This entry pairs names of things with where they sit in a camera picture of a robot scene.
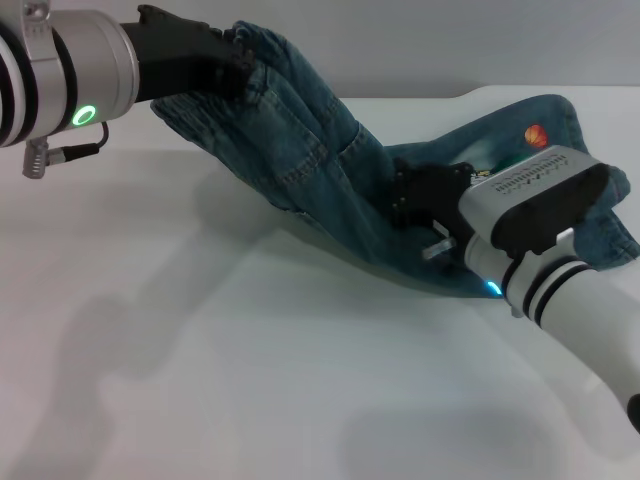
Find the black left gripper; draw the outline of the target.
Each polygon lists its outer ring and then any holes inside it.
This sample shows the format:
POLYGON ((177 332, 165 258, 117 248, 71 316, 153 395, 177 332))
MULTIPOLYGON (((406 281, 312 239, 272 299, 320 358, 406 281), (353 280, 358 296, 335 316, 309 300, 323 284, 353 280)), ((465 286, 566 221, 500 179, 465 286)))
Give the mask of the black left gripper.
POLYGON ((220 30, 147 4, 138 12, 138 21, 122 25, 138 61, 138 103, 188 92, 243 95, 255 53, 239 28, 220 30))

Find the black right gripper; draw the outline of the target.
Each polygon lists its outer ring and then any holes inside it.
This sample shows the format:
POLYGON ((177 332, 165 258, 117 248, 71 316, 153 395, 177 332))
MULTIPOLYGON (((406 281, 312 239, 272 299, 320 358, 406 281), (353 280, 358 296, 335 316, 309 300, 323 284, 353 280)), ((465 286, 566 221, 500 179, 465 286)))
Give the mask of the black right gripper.
POLYGON ((458 204, 472 185, 474 167, 466 162, 454 165, 414 166, 405 159, 393 159, 394 177, 391 201, 391 223, 395 229, 443 227, 444 239, 455 241, 453 255, 462 260, 474 235, 469 222, 460 213, 458 204))

